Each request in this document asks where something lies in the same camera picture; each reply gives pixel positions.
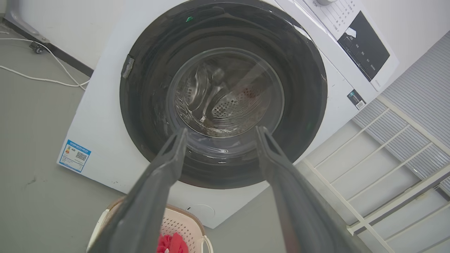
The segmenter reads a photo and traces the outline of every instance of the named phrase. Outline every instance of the white basket handle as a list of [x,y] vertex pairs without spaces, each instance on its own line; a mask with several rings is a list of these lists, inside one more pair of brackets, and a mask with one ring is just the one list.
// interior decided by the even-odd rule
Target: white basket handle
[[209,253],[214,253],[214,250],[212,249],[211,241],[209,240],[209,238],[206,235],[203,236],[203,242],[206,243]]

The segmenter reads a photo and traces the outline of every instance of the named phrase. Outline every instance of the white washing machine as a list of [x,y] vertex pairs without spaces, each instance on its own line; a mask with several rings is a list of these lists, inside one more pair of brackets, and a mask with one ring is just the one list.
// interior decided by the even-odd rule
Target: white washing machine
[[127,193],[186,127],[168,203],[215,228],[268,186],[255,125],[298,163],[398,65],[358,1],[319,2],[128,1],[57,163]]

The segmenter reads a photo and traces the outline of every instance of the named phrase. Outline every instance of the power cord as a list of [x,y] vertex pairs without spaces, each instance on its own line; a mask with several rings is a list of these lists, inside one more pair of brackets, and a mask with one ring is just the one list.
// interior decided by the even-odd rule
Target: power cord
[[89,80],[86,81],[86,82],[84,82],[84,83],[82,83],[82,84],[78,83],[78,82],[72,77],[72,75],[69,73],[69,71],[67,71],[67,69],[64,67],[64,65],[59,61],[59,59],[58,59],[58,58],[52,53],[52,51],[50,51],[50,49],[49,49],[48,47],[46,47],[44,44],[39,43],[39,42],[36,42],[36,41],[32,41],[32,40],[27,40],[27,39],[0,38],[0,40],[29,41],[29,42],[35,42],[35,43],[37,43],[37,44],[43,46],[43,47],[44,47],[45,49],[47,49],[47,51],[48,51],[48,52],[56,59],[56,61],[61,65],[61,67],[63,67],[64,71],[65,71],[65,72],[69,75],[69,77],[76,83],[76,85],[67,84],[67,83],[63,83],[63,82],[60,82],[60,81],[56,81],[56,80],[50,80],[50,79],[44,79],[44,78],[30,77],[30,76],[27,76],[27,75],[22,74],[22,73],[20,73],[20,72],[17,72],[17,71],[15,71],[15,70],[12,70],[12,69],[10,69],[10,68],[7,68],[7,67],[5,67],[5,66],[1,66],[1,65],[0,65],[0,68],[2,68],[2,69],[4,69],[4,70],[7,70],[7,71],[10,71],[10,72],[12,72],[12,73],[18,74],[18,75],[20,75],[20,76],[22,76],[22,77],[26,77],[26,78],[32,79],[32,80],[36,80],[36,81],[48,81],[48,82],[53,82],[53,83],[61,84],[61,85],[68,86],[68,87],[80,87],[80,88],[82,88],[83,90],[86,90],[86,88],[84,88],[83,85],[87,84],[87,83],[89,82]]

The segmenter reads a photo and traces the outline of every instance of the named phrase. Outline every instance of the black baseboard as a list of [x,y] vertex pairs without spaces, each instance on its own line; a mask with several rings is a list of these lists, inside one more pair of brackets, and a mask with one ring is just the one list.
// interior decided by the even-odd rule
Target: black baseboard
[[[24,30],[20,29],[19,27],[17,27],[16,25],[14,25],[13,23],[9,22],[6,19],[1,19],[2,23],[5,24],[7,27],[11,28],[14,32],[22,35],[23,37],[25,37],[28,40],[31,41],[37,41],[42,43],[41,41],[37,40],[35,37],[31,36],[30,34],[28,34],[27,32],[25,32]],[[60,60],[64,61],[65,63],[69,64],[70,66],[74,67],[75,69],[77,69],[78,71],[80,71],[81,73],[91,77],[92,73],[94,72],[93,69],[91,69],[90,67],[86,66],[85,64],[83,64],[82,62],[80,62],[79,60],[73,58],[71,55],[69,55],[68,53],[62,51],[61,49],[59,49],[58,47],[56,47],[55,45],[51,44],[51,43],[43,43],[46,47],[48,47],[52,53],[58,57]]]

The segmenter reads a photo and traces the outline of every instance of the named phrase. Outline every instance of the black display screen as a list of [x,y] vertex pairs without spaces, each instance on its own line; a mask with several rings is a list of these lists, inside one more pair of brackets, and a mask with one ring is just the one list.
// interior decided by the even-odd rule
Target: black display screen
[[338,42],[367,80],[372,81],[389,58],[389,53],[362,12],[358,13],[349,28],[355,30],[356,36],[345,32]]

